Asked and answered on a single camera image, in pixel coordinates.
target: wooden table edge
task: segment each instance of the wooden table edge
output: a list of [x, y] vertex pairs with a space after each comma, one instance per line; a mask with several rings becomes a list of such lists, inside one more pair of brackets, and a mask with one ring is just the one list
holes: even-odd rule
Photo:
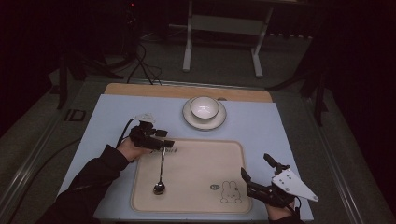
[[151, 97], [172, 97], [190, 99], [196, 96], [209, 96], [229, 101], [272, 103], [268, 91], [251, 91], [241, 89], [208, 88], [191, 86], [161, 86], [146, 84], [110, 83], [104, 94], [134, 95]]

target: person's hand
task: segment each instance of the person's hand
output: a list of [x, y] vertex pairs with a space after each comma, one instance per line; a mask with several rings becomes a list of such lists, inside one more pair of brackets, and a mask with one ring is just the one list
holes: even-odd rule
[[129, 137], [117, 147], [117, 150], [128, 160], [138, 159], [143, 154], [148, 154], [152, 150], [145, 147], [136, 147]]
[[[289, 206], [291, 208], [294, 208], [294, 202], [290, 203]], [[287, 207], [284, 208], [273, 207], [267, 203], [265, 204], [265, 207], [267, 208], [269, 219], [273, 221], [281, 219], [282, 217], [292, 216], [292, 212]]]

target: spoon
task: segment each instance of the spoon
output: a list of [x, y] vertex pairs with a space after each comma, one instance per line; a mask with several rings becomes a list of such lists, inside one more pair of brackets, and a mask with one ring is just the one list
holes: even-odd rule
[[161, 159], [160, 181], [157, 184], [155, 184], [153, 189], [155, 195], [160, 195], [165, 192], [165, 184], [163, 183], [163, 161], [165, 159], [165, 152], [166, 152], [166, 147], [163, 148], [163, 156]]

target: white teacup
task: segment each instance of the white teacup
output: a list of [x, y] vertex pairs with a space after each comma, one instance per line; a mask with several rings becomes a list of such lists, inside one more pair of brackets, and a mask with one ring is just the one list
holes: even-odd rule
[[200, 96], [192, 100], [191, 113], [198, 119], [213, 119], [219, 113], [219, 104], [210, 97]]

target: white saucer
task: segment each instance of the white saucer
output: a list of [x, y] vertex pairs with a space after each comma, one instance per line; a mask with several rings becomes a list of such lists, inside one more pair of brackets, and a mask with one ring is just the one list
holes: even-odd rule
[[215, 128], [218, 128], [226, 119], [227, 112], [225, 110], [224, 105], [216, 100], [219, 104], [219, 113], [213, 119], [198, 119], [191, 112], [191, 102], [195, 99], [191, 98], [186, 102], [183, 106], [183, 117], [184, 119], [194, 128], [197, 128], [202, 131], [209, 131]]

